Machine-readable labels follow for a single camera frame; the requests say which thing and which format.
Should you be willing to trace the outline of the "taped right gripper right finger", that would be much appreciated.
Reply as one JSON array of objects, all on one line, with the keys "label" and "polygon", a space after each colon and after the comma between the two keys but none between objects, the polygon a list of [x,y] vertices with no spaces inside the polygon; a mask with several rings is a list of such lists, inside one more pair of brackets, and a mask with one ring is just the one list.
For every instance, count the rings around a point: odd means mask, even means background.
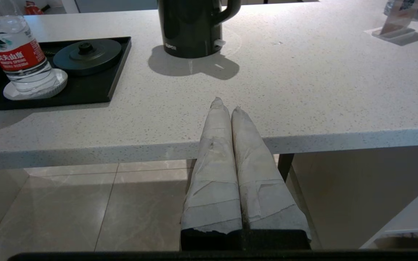
[{"label": "taped right gripper right finger", "polygon": [[267,248],[311,249],[307,218],[252,119],[236,107],[231,124],[244,225]]}]

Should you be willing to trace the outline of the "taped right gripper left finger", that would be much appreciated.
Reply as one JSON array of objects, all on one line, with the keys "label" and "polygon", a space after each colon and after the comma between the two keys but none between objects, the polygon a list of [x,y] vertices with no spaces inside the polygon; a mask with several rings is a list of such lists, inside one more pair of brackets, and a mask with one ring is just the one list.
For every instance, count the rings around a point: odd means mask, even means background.
[{"label": "taped right gripper left finger", "polygon": [[227,240],[242,228],[230,114],[217,97],[205,120],[184,200],[180,248],[226,250]]}]

